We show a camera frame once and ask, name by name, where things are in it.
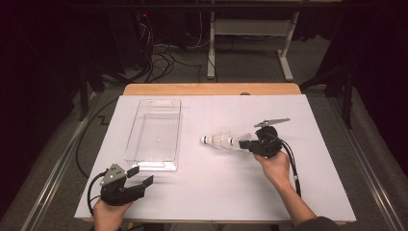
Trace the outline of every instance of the black cable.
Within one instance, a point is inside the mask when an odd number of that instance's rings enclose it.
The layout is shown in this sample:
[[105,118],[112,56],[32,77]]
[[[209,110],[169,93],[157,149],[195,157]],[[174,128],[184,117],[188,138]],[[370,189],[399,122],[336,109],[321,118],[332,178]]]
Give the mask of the black cable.
[[78,169],[81,171],[81,173],[85,176],[85,178],[89,178],[89,176],[84,172],[84,170],[81,168],[81,165],[79,163],[79,147],[81,146],[82,140],[84,139],[84,135],[86,134],[86,132],[88,131],[89,126],[92,124],[93,120],[99,115],[100,112],[102,112],[102,110],[106,109],[109,105],[111,105],[113,102],[115,102],[118,98],[110,101],[109,103],[107,103],[105,106],[103,106],[101,109],[99,109],[98,112],[96,112],[96,114],[90,119],[89,123],[87,124],[87,126],[84,129],[84,132],[81,134],[81,137],[78,141],[78,145],[76,147],[75,150],[75,162],[77,164]]
[[[155,53],[155,55],[160,56],[160,57],[162,57],[162,58],[155,60],[155,61],[153,62],[153,67],[156,67],[156,68],[158,68],[158,69],[166,69],[166,68],[169,68],[171,65],[174,65],[174,61],[169,60],[169,59],[166,58],[163,54],[156,54],[156,53]],[[165,65],[165,66],[156,65],[156,63],[157,63],[157,62],[160,62],[160,61],[165,61],[165,62],[167,63],[167,65]]]
[[99,179],[100,177],[105,176],[105,174],[108,172],[108,170],[99,173],[98,175],[95,176],[95,178],[92,179],[92,181],[89,183],[89,187],[88,187],[88,195],[87,195],[87,202],[88,202],[88,209],[90,214],[93,216],[93,209],[92,206],[90,205],[91,199],[90,199],[90,192],[92,191],[92,186],[95,183],[95,181],[97,179]]
[[101,195],[94,196],[94,197],[90,200],[90,202],[92,202],[94,199],[96,199],[96,198],[98,198],[98,197],[101,197]]
[[285,151],[287,152],[288,157],[289,157],[289,162],[291,163],[291,166],[292,166],[293,180],[294,180],[294,185],[296,187],[296,193],[301,197],[299,176],[297,174],[296,164],[295,164],[295,161],[294,161],[294,154],[292,152],[291,147],[285,141],[275,137],[273,134],[271,134],[271,133],[266,133],[266,134],[273,137],[274,139],[276,139],[282,145],[282,147],[285,149]]
[[159,76],[157,76],[157,77],[155,77],[155,78],[153,78],[153,79],[147,81],[147,83],[149,84],[149,83],[152,83],[153,81],[158,82],[159,79],[161,79],[161,78],[167,76],[167,74],[169,74],[169,73],[173,70],[173,68],[174,68],[174,65],[168,66],[167,68],[165,68],[165,70],[162,72],[162,74],[160,74]]
[[175,61],[176,63],[181,64],[181,65],[185,65],[185,66],[190,66],[190,67],[198,67],[197,79],[198,79],[198,82],[200,82],[200,73],[201,73],[202,64],[185,64],[185,63],[182,63],[182,62],[176,60],[176,58],[174,58],[173,55],[171,55],[171,51],[170,51],[169,47],[168,47],[167,50],[168,50],[168,55],[169,55],[169,56],[173,59],[173,61]]
[[138,73],[138,74],[134,75],[133,77],[131,77],[130,80],[132,80],[132,81],[138,80],[139,78],[143,77],[149,71],[150,71],[150,63],[147,62],[144,65],[143,70],[140,73]]

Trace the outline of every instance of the cable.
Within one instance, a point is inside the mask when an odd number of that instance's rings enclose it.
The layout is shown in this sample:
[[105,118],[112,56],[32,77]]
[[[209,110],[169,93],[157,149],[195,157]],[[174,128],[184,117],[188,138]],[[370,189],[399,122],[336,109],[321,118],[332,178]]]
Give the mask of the cable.
[[139,78],[143,77],[147,72],[150,71],[150,67],[151,67],[150,63],[146,63],[143,70],[140,73],[136,74],[135,76],[131,77],[130,79],[133,81],[138,80]]
[[182,63],[180,61],[177,61],[176,58],[174,58],[173,55],[171,55],[171,52],[170,52],[169,48],[168,48],[168,55],[173,59],[173,61],[175,61],[178,64],[185,65],[185,66],[190,66],[190,67],[198,67],[197,80],[198,80],[198,82],[200,82],[200,73],[201,73],[202,64],[185,64],[185,63]]
[[199,47],[200,42],[201,42],[201,39],[202,39],[202,36],[203,36],[202,14],[201,14],[201,12],[199,12],[198,14],[199,14],[199,16],[200,16],[200,37],[199,37],[198,42],[197,42],[197,44],[196,44],[195,46],[193,46],[193,47],[187,47],[187,48],[190,48],[190,49]]
[[153,79],[147,81],[146,83],[152,83],[153,81],[158,82],[159,79],[161,79],[161,78],[167,76],[167,74],[169,74],[169,73],[173,70],[173,68],[174,68],[174,65],[173,65],[173,64],[169,65],[168,67],[165,68],[165,70],[162,72],[162,74],[160,74],[159,76],[157,76],[157,77],[155,77],[155,78],[153,78]]
[[101,197],[101,195],[94,196],[94,197],[90,200],[90,202],[92,202],[94,199],[99,198],[99,197]]
[[89,183],[88,187],[88,194],[87,194],[87,202],[88,202],[88,209],[90,214],[93,216],[93,209],[92,206],[90,205],[91,199],[90,199],[90,192],[92,191],[92,186],[96,182],[97,179],[100,177],[105,176],[105,174],[108,172],[108,170],[105,170],[104,172],[99,173],[98,175],[95,176],[95,178],[92,179],[92,181]]
[[78,169],[81,171],[81,173],[85,176],[85,178],[89,178],[89,176],[84,172],[84,170],[81,168],[81,165],[79,163],[79,147],[81,146],[82,140],[84,139],[84,135],[86,134],[86,132],[88,131],[89,126],[92,124],[93,120],[99,115],[100,112],[102,112],[102,110],[106,109],[109,105],[111,105],[113,102],[115,102],[118,98],[110,101],[109,103],[107,103],[105,106],[103,106],[101,109],[99,109],[98,112],[96,112],[96,114],[90,119],[89,123],[87,124],[87,126],[84,129],[84,132],[81,134],[81,137],[78,141],[78,145],[76,147],[75,150],[75,162],[77,164]]
[[296,193],[301,197],[299,176],[297,174],[296,163],[294,161],[294,154],[292,152],[291,147],[285,141],[275,137],[273,134],[271,133],[265,133],[265,134],[273,137],[276,141],[278,141],[283,146],[285,151],[287,152],[288,157],[289,157],[289,162],[291,163],[291,166],[292,166],[293,180],[294,180],[294,185],[296,187]]

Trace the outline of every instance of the metal rail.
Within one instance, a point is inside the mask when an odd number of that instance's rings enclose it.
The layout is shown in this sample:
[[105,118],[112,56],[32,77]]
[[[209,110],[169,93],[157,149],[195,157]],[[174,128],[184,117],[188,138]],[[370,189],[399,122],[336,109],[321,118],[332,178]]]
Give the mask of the metal rail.
[[72,138],[70,139],[68,145],[66,146],[64,153],[54,165],[48,180],[46,181],[44,187],[42,188],[41,193],[38,196],[36,203],[34,204],[29,216],[25,220],[21,231],[25,230],[38,230],[42,219],[45,216],[45,213],[48,210],[49,205],[51,204],[52,199],[54,198],[55,193],[57,192],[58,187],[60,186],[61,181],[65,175],[66,169],[69,166],[70,160],[75,154],[75,147],[78,145],[79,138],[84,132],[84,128],[89,123],[88,115],[93,111],[97,102],[100,99],[100,94],[93,93],[90,97],[90,110],[86,115],[85,119],[78,125]]
[[388,197],[387,192],[382,187],[380,181],[375,175],[374,170],[372,169],[369,159],[367,158],[364,150],[357,142],[357,139],[351,129],[348,129],[342,119],[342,110],[339,103],[335,98],[330,97],[328,99],[330,106],[336,112],[336,116],[339,122],[342,124],[344,132],[346,133],[348,140],[354,150],[355,159],[357,165],[359,166],[363,177],[365,178],[367,185],[370,188],[372,197],[374,198],[377,206],[384,217],[384,220],[387,222],[390,231],[404,231],[404,227],[395,212],[393,205]]

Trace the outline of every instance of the sleeve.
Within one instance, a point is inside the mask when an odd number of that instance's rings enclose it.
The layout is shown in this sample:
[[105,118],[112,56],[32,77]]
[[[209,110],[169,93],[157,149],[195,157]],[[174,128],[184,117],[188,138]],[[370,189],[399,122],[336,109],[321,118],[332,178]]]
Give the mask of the sleeve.
[[304,221],[297,225],[293,231],[339,231],[339,226],[331,219],[318,217]]

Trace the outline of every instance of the transparent tray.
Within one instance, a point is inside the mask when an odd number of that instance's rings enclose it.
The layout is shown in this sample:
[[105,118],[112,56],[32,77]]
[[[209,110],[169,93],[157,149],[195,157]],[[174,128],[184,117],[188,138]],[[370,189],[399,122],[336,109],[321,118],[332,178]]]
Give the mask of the transparent tray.
[[180,112],[178,99],[141,100],[125,161],[140,170],[176,170]]

